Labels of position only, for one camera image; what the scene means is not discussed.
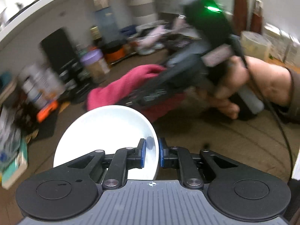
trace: hand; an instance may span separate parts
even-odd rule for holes
[[[289,106],[292,94],[292,78],[286,68],[268,64],[257,58],[246,57],[248,64],[248,69],[246,69],[241,58],[233,56],[230,60],[232,66],[224,78],[220,80],[214,95],[208,94],[206,90],[197,89],[197,94],[205,99],[211,107],[217,108],[231,119],[237,119],[240,108],[228,98],[245,84],[253,90],[258,98],[261,98],[250,80],[249,73],[254,77],[266,99],[283,107]]]

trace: pink cloth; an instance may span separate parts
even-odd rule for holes
[[[110,83],[104,88],[93,89],[87,98],[88,111],[97,107],[116,104],[122,98],[128,96],[133,90],[142,86],[147,80],[157,76],[165,68],[156,64],[141,65],[130,70],[120,79]],[[168,111],[178,107],[180,102],[185,98],[185,94],[177,94],[160,104],[151,106],[142,111],[142,114],[150,122],[164,116]]]

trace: gray ridged plate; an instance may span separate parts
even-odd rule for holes
[[[265,222],[242,222],[215,210],[199,190],[182,187],[178,180],[128,180],[118,190],[105,191],[86,213],[60,222],[26,217],[21,225],[287,225],[280,217]]]

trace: handheld device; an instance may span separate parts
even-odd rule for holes
[[[189,86],[213,93],[230,67],[229,58],[242,56],[239,38],[214,0],[185,0],[186,21],[194,26],[201,39],[176,52],[166,61],[167,69],[147,81],[117,104],[136,110],[155,105]],[[243,86],[230,100],[240,107],[239,118],[249,119],[264,109],[264,104]]]

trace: wire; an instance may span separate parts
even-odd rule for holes
[[[245,57],[242,55],[241,56],[244,64],[245,64],[245,67],[248,69],[248,64],[246,62],[246,59]],[[282,127],[282,123],[281,123],[281,120],[280,118],[278,117],[277,113],[275,112],[274,110],[274,107],[272,106],[272,104],[270,103],[269,100],[267,100],[264,95],[262,94],[261,90],[259,89],[258,85],[256,84],[256,81],[254,80],[254,77],[253,75],[251,74],[250,70],[248,69],[248,72],[249,72],[249,75],[250,75],[250,79],[252,80],[253,84],[254,84],[254,87],[255,89],[257,90],[257,92],[260,94],[261,98],[263,99],[263,102],[267,105],[267,107],[270,109],[271,111],[271,114],[275,120],[275,122],[277,123],[278,125],[278,128],[280,129],[280,132],[283,136],[283,139],[285,141],[285,144],[286,144],[286,147],[287,147],[287,150],[288,150],[288,153],[289,153],[289,161],[290,161],[290,174],[289,174],[289,181],[292,179],[292,174],[293,174],[293,168],[294,168],[294,165],[293,165],[293,154],[292,154],[292,150],[291,150],[291,146],[290,146],[290,143],[289,143],[289,140],[283,130],[283,127]]]

